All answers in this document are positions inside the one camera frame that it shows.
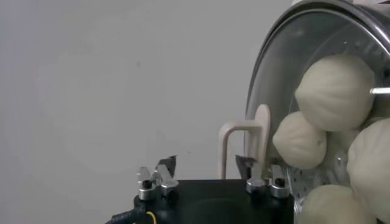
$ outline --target steamer basket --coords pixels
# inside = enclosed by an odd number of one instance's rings
[[[305,71],[333,54],[362,58],[375,72],[376,88],[390,87],[390,5],[353,5],[344,1],[304,1],[285,12],[269,32],[257,58],[247,98],[246,119],[267,104],[272,137],[282,119],[299,110],[294,98]],[[390,94],[375,95],[373,110],[361,129],[390,117]],[[248,155],[248,137],[244,153]],[[302,202],[324,184],[349,185],[346,150],[328,146],[326,163],[313,170],[284,164],[269,141],[266,164],[285,167],[299,214]]]

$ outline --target black platform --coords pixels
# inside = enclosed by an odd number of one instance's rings
[[[167,200],[134,198],[134,206],[145,205],[158,224],[293,224],[294,198],[277,199],[267,186],[255,195],[245,190],[244,180],[179,180],[177,194]],[[137,222],[152,223],[150,217]]]

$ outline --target dough ball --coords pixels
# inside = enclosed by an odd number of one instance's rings
[[[300,169],[312,169],[320,164],[327,148],[325,132],[307,122],[301,112],[282,120],[273,142],[285,162]]]
[[[303,202],[301,224],[376,224],[359,204],[351,188],[324,185],[315,188]]]
[[[390,119],[373,123],[348,152],[351,187],[362,205],[390,223]]]
[[[352,55],[325,57],[307,70],[295,97],[305,118],[326,131],[360,126],[370,112],[374,72]]]

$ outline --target gray wall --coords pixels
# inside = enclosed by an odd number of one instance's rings
[[[0,223],[102,223],[136,171],[216,178],[283,1],[0,1]],[[228,177],[238,176],[233,135]]]

